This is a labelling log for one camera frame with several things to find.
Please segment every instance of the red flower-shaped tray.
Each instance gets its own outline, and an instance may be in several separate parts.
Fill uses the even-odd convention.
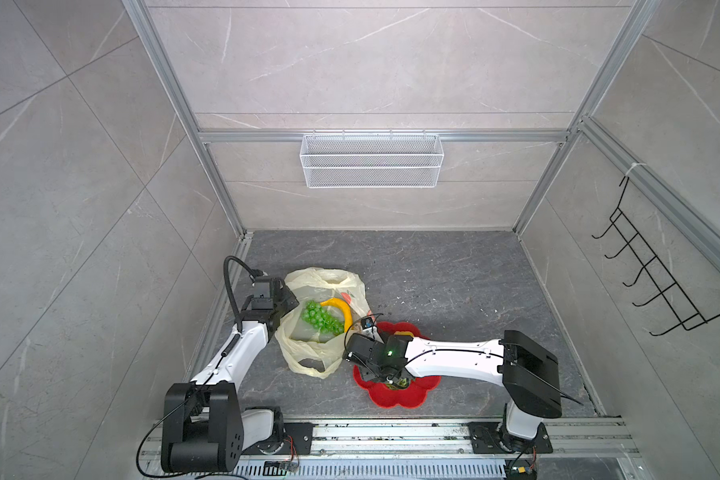
[[[379,322],[376,327],[384,332],[411,332],[414,336],[427,338],[422,335],[416,326],[408,322],[390,323]],[[440,383],[439,376],[425,376],[414,379],[411,385],[404,390],[391,390],[383,383],[365,382],[360,377],[360,370],[355,366],[352,370],[352,377],[360,388],[367,390],[371,401],[381,408],[393,408],[402,406],[403,408],[418,408],[424,404],[427,399],[427,392],[432,390]]]

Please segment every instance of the plastic bag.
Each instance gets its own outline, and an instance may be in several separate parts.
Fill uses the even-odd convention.
[[[299,305],[280,320],[280,328],[275,331],[282,356],[291,371],[325,379],[341,365],[347,333],[333,336],[316,331],[300,318],[304,305],[308,300],[323,302],[335,296],[349,304],[352,320],[357,320],[370,313],[365,301],[365,283],[352,272],[311,266],[286,275],[286,285],[296,295]],[[332,314],[342,318],[338,309]],[[308,366],[310,363],[322,364],[322,369]]]

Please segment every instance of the black hook rack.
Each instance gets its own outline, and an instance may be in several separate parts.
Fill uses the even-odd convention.
[[[622,191],[621,191],[621,196],[619,197],[619,203],[618,203],[618,205],[616,206],[616,209],[615,209],[614,212],[608,217],[608,220],[610,220],[610,225],[608,225],[608,228],[605,229],[605,231],[603,232],[602,235],[599,235],[599,236],[593,235],[592,238],[595,238],[596,240],[599,239],[599,238],[603,238],[603,236],[608,233],[608,230],[610,230],[611,228],[615,228],[615,229],[616,229],[616,232],[618,232],[619,235],[621,235],[621,238],[622,238],[626,243],[624,244],[624,246],[621,247],[621,250],[619,250],[618,252],[616,252],[615,255],[613,255],[613,256],[605,255],[605,258],[607,258],[607,259],[616,258],[618,255],[620,255],[622,252],[624,252],[624,250],[628,247],[628,248],[632,251],[632,254],[635,256],[635,258],[637,258],[637,261],[640,262],[640,265],[641,265],[640,271],[637,272],[637,276],[635,277],[634,281],[633,281],[632,283],[624,283],[624,282],[622,282],[622,283],[624,284],[624,286],[630,287],[630,286],[635,285],[635,284],[637,283],[637,281],[640,279],[640,275],[642,275],[643,272],[645,272],[645,273],[648,275],[648,277],[650,278],[650,280],[651,280],[651,282],[653,283],[653,285],[654,285],[654,286],[656,287],[656,289],[659,291],[659,293],[655,294],[654,296],[652,296],[651,298],[649,298],[647,301],[645,301],[645,302],[643,302],[643,303],[634,303],[634,302],[632,302],[632,304],[633,304],[634,306],[645,306],[645,305],[648,305],[649,303],[653,302],[653,301],[656,300],[657,298],[661,297],[661,298],[664,299],[664,302],[666,302],[666,304],[668,305],[668,307],[670,308],[670,310],[672,310],[672,314],[675,316],[675,318],[677,319],[678,323],[677,323],[676,325],[671,326],[670,328],[664,330],[664,331],[661,332],[661,333],[654,333],[654,332],[649,332],[649,333],[650,333],[651,335],[653,335],[653,336],[662,336],[662,335],[664,335],[665,333],[671,332],[672,330],[674,330],[674,329],[677,328],[678,326],[681,326],[685,331],[690,331],[690,330],[693,330],[693,329],[695,329],[695,328],[697,328],[697,327],[699,327],[699,326],[701,326],[701,325],[705,325],[705,324],[711,322],[712,320],[716,319],[717,317],[720,316],[720,313],[718,313],[717,315],[715,315],[715,316],[713,316],[713,317],[711,317],[711,318],[708,319],[708,318],[704,317],[704,315],[703,315],[701,312],[699,312],[699,309],[698,309],[698,307],[696,307],[696,304],[693,303],[693,301],[692,301],[691,298],[688,296],[688,294],[685,292],[685,290],[684,290],[684,289],[681,287],[681,285],[677,282],[677,279],[675,279],[675,277],[674,277],[674,275],[672,274],[672,272],[670,272],[670,269],[666,268],[666,266],[664,265],[664,262],[662,262],[662,259],[659,258],[658,255],[656,255],[656,252],[653,250],[653,247],[646,241],[645,237],[643,237],[643,235],[642,235],[642,234],[638,231],[638,229],[634,226],[634,224],[632,223],[632,220],[630,220],[630,218],[629,218],[628,216],[626,216],[626,214],[624,214],[624,211],[621,209],[621,201],[624,199],[624,193],[626,192],[626,186],[629,184],[629,182],[630,182],[630,179],[629,179],[628,177],[624,177],[624,178],[621,179],[621,182],[619,183],[619,186],[621,187],[621,185],[624,184],[624,188],[623,188]],[[627,239],[627,238],[626,238],[626,235],[624,235],[624,232],[622,232],[621,229],[619,228],[619,226],[616,225],[616,221],[617,221],[619,218],[624,218],[624,220],[626,220],[626,222],[627,222],[627,223],[632,227],[632,229],[635,231],[635,234],[634,234],[631,238]],[[640,258],[640,256],[637,254],[637,252],[635,252],[635,249],[634,249],[633,246],[632,246],[632,242],[634,241],[634,239],[637,239],[637,238],[641,239],[641,240],[643,241],[643,243],[648,247],[648,250],[650,250],[651,258],[649,258],[647,262],[643,262],[643,259]],[[654,261],[655,261],[655,262],[659,262],[659,264],[661,264],[661,267],[664,269],[664,271],[666,272],[666,274],[669,275],[669,277],[672,279],[672,282],[671,282],[668,286],[666,286],[666,287],[664,287],[664,288],[662,288],[661,286],[659,286],[659,283],[657,283],[656,280],[653,278],[653,275],[651,274],[651,272],[648,271],[648,265],[651,264],[651,263],[654,262]],[[673,288],[674,286],[676,286],[677,289],[680,290],[680,292],[683,294],[683,296],[686,298],[686,300],[688,300],[688,303],[689,303],[689,304],[691,305],[691,307],[693,308],[693,312],[694,312],[694,313],[693,313],[691,316],[689,316],[688,318],[686,318],[685,320],[681,320],[681,319],[680,319],[680,316],[679,316],[679,315],[677,314],[677,312],[675,311],[675,307],[672,306],[672,302],[670,302],[670,300],[667,299],[667,298],[666,298],[666,295],[665,295],[665,293],[666,293],[669,289]],[[686,325],[686,323],[687,323],[689,320],[692,320],[692,319],[694,319],[694,318],[696,318],[696,317],[699,317],[699,318],[702,320],[701,323],[697,323],[697,324],[692,325],[692,326]]]

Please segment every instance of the wall-mounted basket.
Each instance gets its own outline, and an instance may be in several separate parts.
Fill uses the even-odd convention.
[[[434,187],[443,163],[436,134],[308,134],[299,157],[309,188]]]

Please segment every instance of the yellow banana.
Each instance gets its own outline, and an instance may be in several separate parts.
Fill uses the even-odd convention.
[[[344,315],[344,331],[346,332],[352,326],[352,311],[349,305],[340,298],[329,298],[325,302],[320,302],[321,306],[335,306]]]

